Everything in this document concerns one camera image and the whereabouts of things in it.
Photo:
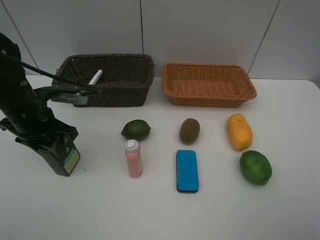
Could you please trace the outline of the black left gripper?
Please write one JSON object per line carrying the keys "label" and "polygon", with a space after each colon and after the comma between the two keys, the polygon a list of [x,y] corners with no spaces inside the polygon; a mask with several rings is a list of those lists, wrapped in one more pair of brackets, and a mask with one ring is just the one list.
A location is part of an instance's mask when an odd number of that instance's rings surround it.
{"label": "black left gripper", "polygon": [[0,101],[0,110],[5,115],[0,121],[0,129],[9,131],[21,140],[21,144],[40,155],[52,170],[59,174],[56,156],[39,142],[49,142],[57,137],[69,136],[75,140],[78,131],[55,118],[46,100],[4,100]]}

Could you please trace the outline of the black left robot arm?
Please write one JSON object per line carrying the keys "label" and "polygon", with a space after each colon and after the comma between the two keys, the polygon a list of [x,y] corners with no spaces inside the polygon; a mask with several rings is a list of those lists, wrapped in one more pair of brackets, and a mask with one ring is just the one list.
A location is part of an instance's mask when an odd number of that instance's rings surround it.
{"label": "black left robot arm", "polygon": [[17,44],[0,36],[0,109],[5,118],[0,128],[16,136],[15,141],[44,158],[53,171],[68,177],[80,159],[74,144],[78,131],[55,118],[47,102],[58,94],[76,94],[66,87],[33,89],[26,78]]}

